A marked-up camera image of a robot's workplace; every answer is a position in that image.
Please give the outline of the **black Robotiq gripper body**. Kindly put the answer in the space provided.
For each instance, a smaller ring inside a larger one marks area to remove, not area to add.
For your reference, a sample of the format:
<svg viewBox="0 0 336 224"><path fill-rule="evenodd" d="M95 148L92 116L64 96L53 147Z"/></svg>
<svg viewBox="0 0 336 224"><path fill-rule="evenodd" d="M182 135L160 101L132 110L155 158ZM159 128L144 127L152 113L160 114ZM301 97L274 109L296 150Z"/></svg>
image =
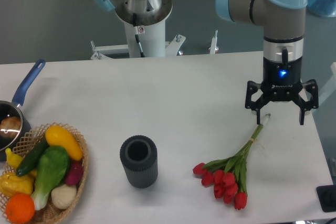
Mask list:
<svg viewBox="0 0 336 224"><path fill-rule="evenodd" d="M303 102L299 95L302 59L282 62L263 59L263 81L261 83L261 102Z"/></svg>

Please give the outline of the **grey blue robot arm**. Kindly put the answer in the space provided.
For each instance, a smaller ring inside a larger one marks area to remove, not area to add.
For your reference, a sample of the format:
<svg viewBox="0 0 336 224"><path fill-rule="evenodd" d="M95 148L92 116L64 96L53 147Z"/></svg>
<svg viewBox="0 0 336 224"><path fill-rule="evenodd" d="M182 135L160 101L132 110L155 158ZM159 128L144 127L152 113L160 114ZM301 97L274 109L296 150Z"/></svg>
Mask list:
<svg viewBox="0 0 336 224"><path fill-rule="evenodd" d="M165 57L172 45L165 41L165 21L172 0L94 0L123 21L129 55ZM269 102L293 102L299 122L319 105L315 80L301 81L307 0L215 0L218 16L230 22L261 26L264 30L263 80L247 83L245 107L260 115Z"/></svg>

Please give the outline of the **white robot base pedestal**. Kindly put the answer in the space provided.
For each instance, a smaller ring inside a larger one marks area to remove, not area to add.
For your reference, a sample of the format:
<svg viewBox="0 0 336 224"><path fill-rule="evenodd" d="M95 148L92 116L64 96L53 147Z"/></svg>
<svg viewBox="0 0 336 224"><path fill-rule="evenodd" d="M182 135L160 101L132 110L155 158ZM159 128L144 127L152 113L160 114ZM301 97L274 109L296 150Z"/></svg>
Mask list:
<svg viewBox="0 0 336 224"><path fill-rule="evenodd" d="M180 56L186 37L177 34L166 40L166 20L172 11L172 0L125 0L112 8L110 0L95 0L101 8L116 16L124 24L126 45L95 46L92 59L105 59L107 55L128 53L130 58Z"/></svg>

